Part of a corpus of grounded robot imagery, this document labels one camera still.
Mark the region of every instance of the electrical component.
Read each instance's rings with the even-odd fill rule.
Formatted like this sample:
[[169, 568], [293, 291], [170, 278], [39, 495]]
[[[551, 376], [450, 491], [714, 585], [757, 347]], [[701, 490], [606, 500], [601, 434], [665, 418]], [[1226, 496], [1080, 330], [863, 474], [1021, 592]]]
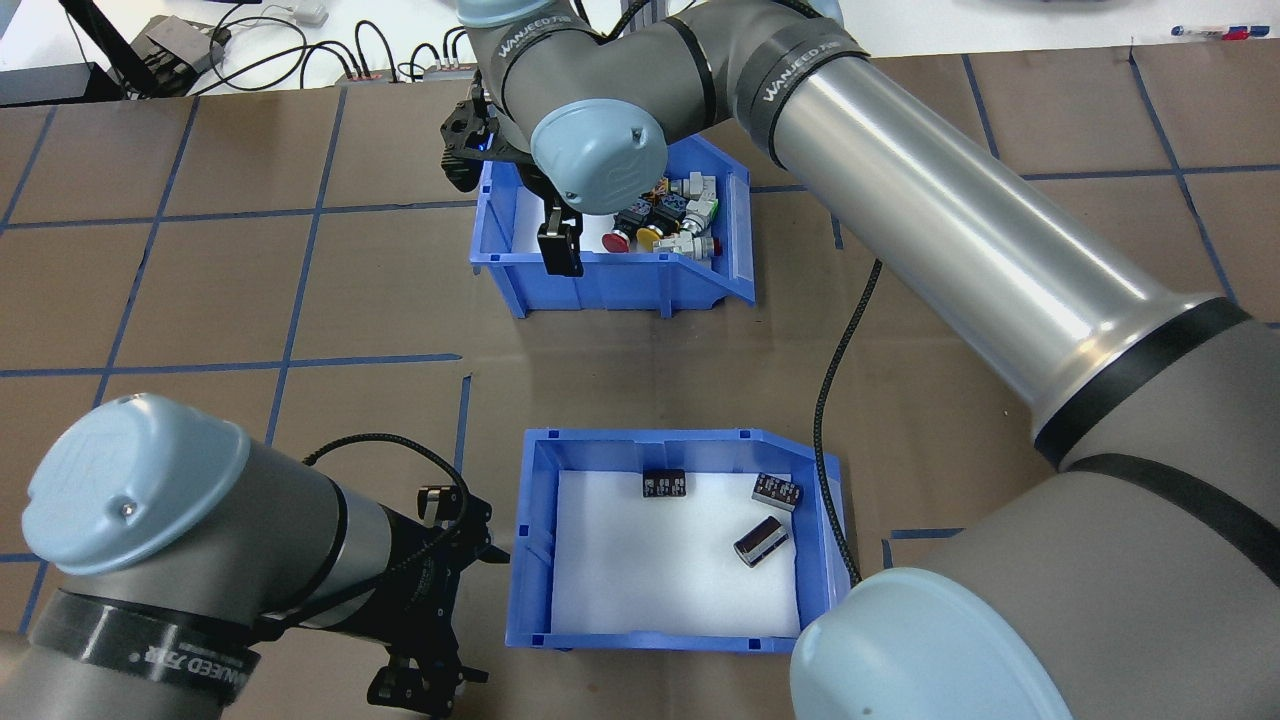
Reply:
[[800, 505], [800, 486], [782, 478], [774, 478], [768, 473], [760, 473], [755, 478], [755, 489], [751, 491], [751, 497], [778, 510], [794, 512]]
[[777, 518], [769, 515], [760, 524], [751, 528], [751, 532], [742, 536], [742, 539], [733, 543], [733, 551], [746, 562], [748, 568], [755, 568], [771, 552], [787, 541], [787, 529]]
[[320, 27], [329, 19], [329, 8], [317, 0], [302, 0], [293, 5], [293, 19], [300, 26]]
[[685, 219], [680, 220], [680, 227], [692, 234], [703, 234], [712, 227], [716, 219], [716, 210], [719, 209], [719, 200], [716, 197], [703, 197], [692, 200], [685, 208]]
[[689, 178], [671, 181], [671, 192], [684, 195], [689, 200], [714, 200], [716, 176], [704, 176], [699, 172], [689, 173]]
[[645, 470], [644, 496], [645, 497], [685, 497], [685, 471], [684, 470]]
[[691, 260], [709, 260], [719, 258], [721, 243], [714, 237], [707, 234], [694, 234], [689, 231], [680, 231], [673, 236], [664, 237], [654, 243], [654, 252], [675, 252]]
[[649, 224], [636, 231], [636, 242], [645, 251], [652, 252], [653, 246], [668, 234], [680, 229], [680, 220], [685, 219], [685, 208], [689, 200], [682, 195], [668, 192], [653, 208], [649, 215]]
[[600, 241], [609, 252], [628, 252], [631, 238], [635, 237], [653, 213], [653, 204], [648, 200], [636, 200], [630, 208], [613, 215], [613, 229], [604, 233]]

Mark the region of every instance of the black device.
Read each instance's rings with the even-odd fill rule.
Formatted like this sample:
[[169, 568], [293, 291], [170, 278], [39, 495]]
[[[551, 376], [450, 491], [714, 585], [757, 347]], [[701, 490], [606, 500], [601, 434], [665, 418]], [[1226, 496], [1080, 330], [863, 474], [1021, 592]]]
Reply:
[[[172, 15], [156, 15], [133, 42], [128, 42], [99, 10], [93, 0], [59, 0], [59, 3], [88, 38], [106, 54], [122, 83], [146, 97], [186, 95], [207, 69], [202, 67], [201, 54], [205, 56], [204, 61], [215, 63], [220, 56], [210, 58], [210, 47], [220, 53], [232, 36], [229, 29], [221, 28], [212, 42], [209, 42], [209, 33], [214, 32], [211, 26]], [[157, 42], [155, 37], [161, 37], [164, 44]]]
[[792, 512], [800, 505], [800, 486], [782, 478], [774, 478], [768, 473], [760, 473], [755, 478], [751, 497], [778, 510]]
[[755, 568], [785, 542], [787, 542], [787, 529], [777, 518], [769, 515], [742, 536], [742, 539], [733, 543], [733, 552], [737, 552], [748, 568]]
[[645, 470], [643, 480], [645, 497], [685, 497], [687, 491], [684, 470]]
[[97, 63], [0, 73], [0, 108], [123, 100], [124, 91]]

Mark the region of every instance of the black band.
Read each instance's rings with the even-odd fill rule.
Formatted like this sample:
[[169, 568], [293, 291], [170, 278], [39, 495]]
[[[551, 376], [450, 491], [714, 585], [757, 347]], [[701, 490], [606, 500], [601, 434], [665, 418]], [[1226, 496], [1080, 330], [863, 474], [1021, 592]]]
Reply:
[[1057, 468], [1080, 438], [1148, 380], [1224, 331], [1249, 319], [1222, 297], [1197, 305], [1124, 351], [1068, 400], [1036, 436], [1036, 450]]
[[1068, 471], [1111, 475], [1156, 493], [1208, 525], [1280, 588], [1280, 528], [1221, 489], [1176, 468], [1132, 455], [1094, 455]]
[[31, 644], [77, 662], [152, 683], [211, 693], [228, 706], [248, 683], [259, 655], [223, 638], [59, 591]]
[[689, 29], [680, 18], [667, 18], [662, 20], [675, 28], [676, 35], [685, 41], [685, 47], [689, 47], [689, 54], [694, 59], [694, 67], [698, 68], [698, 79], [703, 83], [703, 126], [709, 128], [716, 124], [716, 78], [712, 77], [712, 64], [707, 59], [707, 53], [703, 51], [703, 45], [698, 42], [698, 36], [694, 31]]
[[790, 24], [756, 47], [737, 81], [737, 119], [746, 126], [756, 147], [773, 151], [773, 128], [787, 99], [800, 82], [836, 58], [865, 58], [867, 51], [831, 18]]
[[342, 553], [342, 546], [347, 542], [347, 496], [343, 495], [342, 487], [333, 482], [332, 478], [325, 478], [333, 487], [333, 493], [338, 498], [338, 529], [333, 533], [333, 542], [329, 543], [329, 552], [324, 557], [324, 562], [320, 568], [311, 575], [311, 579], [302, 585], [298, 592], [289, 596], [289, 598], [280, 603], [282, 609], [293, 611], [297, 610], [303, 602], [306, 602], [312, 594], [315, 594], [316, 588], [320, 583], [329, 577], [333, 571], [333, 566], [338, 564], [338, 555]]
[[558, 10], [526, 18], [524, 24], [513, 26], [502, 36], [502, 40], [493, 49], [493, 58], [489, 60], [488, 72], [490, 79], [494, 77], [499, 78], [498, 85], [492, 87], [498, 91], [495, 100], [499, 108], [507, 106], [507, 76], [511, 74], [511, 68], [516, 65], [516, 60], [534, 45], [557, 32], [568, 29], [585, 32], [593, 38], [598, 37], [591, 26], [582, 22], [582, 18]]

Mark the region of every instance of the white table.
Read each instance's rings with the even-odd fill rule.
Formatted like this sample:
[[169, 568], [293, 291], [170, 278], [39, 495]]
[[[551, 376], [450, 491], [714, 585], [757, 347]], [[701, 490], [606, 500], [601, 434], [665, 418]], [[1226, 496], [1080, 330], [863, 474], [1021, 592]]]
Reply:
[[[681, 0], [669, 0], [681, 8]], [[987, 53], [1057, 47], [1100, 47], [1180, 41], [1170, 36], [1175, 24], [1271, 24], [1280, 33], [1280, 3], [1276, 0], [841, 0], [846, 24], [855, 37], [878, 56]], [[443, 0], [328, 0], [329, 20], [307, 28], [316, 40], [352, 41], [356, 20], [374, 20], [387, 33], [397, 61], [408, 59], [421, 41], [439, 44], [444, 29], [457, 24], [452, 4]], [[132, 40], [156, 14], [173, 14], [214, 23], [229, 8], [204, 0], [99, 0], [99, 6], [125, 40]], [[248, 6], [237, 14], [257, 14]], [[617, 20], [616, 0], [586, 0], [598, 28]], [[384, 51], [376, 35], [365, 32], [365, 55], [380, 64]], [[91, 59], [105, 58], [84, 38]], [[297, 44], [297, 36], [274, 23], [262, 24], [236, 37], [224, 60], [224, 72], [234, 72], [260, 58]], [[470, 59], [466, 41], [460, 53]], [[73, 63], [79, 50], [56, 0], [24, 0], [9, 29], [0, 37], [0, 69]], [[242, 76], [237, 82], [260, 83], [278, 77], [292, 60], [283, 59]], [[339, 74], [337, 60], [317, 53], [311, 61], [307, 86], [329, 85]], [[201, 85], [210, 82], [207, 78]], [[297, 87], [296, 77], [279, 87]]]

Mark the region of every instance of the silver metal tube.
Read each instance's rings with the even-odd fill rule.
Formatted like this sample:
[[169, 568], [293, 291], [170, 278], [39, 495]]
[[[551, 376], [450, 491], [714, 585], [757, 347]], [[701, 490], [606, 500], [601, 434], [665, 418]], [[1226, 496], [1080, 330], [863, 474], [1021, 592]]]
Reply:
[[1161, 286], [865, 60], [801, 82], [773, 142], [1030, 405], [1033, 434], [1125, 348], [1212, 297]]

